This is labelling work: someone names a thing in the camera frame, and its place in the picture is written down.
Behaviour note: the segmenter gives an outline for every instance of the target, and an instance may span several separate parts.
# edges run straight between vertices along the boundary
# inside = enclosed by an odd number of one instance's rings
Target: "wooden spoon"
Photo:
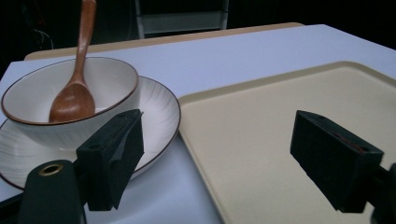
[[[91,42],[96,13],[95,0],[82,0],[75,70],[69,82],[55,97],[49,122],[83,119],[95,113],[95,103],[84,80],[84,63]]]

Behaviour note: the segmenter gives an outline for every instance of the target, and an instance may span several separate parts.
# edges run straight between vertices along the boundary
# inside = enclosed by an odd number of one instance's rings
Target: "beige tray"
[[[370,223],[342,214],[290,155],[297,109],[323,115],[396,162],[396,80],[332,63],[179,99],[181,135],[226,223]]]

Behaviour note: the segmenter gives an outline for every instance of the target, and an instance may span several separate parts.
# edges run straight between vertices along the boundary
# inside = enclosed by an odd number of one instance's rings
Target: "ceramic bowl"
[[[19,79],[3,95],[5,115],[44,146],[74,150],[115,115],[138,108],[139,76],[131,65],[109,58],[87,58],[84,77],[95,101],[95,114],[49,123],[52,102],[72,76],[74,63],[69,60],[40,68]]]

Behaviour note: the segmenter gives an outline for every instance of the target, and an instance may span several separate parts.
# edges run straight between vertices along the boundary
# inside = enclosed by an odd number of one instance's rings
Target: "dark background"
[[[134,0],[96,0],[92,44],[137,38]],[[81,0],[1,0],[0,76],[10,62],[77,44]],[[216,0],[141,0],[143,13],[212,10]],[[296,21],[327,24],[396,49],[396,0],[230,0],[228,29]]]

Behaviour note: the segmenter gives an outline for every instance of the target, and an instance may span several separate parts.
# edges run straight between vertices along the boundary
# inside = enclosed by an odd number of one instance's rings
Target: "white tablecloth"
[[[352,61],[396,78],[396,50],[326,25],[231,35],[89,56],[133,65],[140,76],[167,86],[177,97],[306,67]],[[72,57],[15,62],[0,82],[2,95],[19,77]],[[0,114],[0,121],[5,116]],[[0,180],[0,201],[20,193]],[[131,181],[119,210],[87,211],[89,223],[220,223],[188,150],[178,136],[166,153]]]

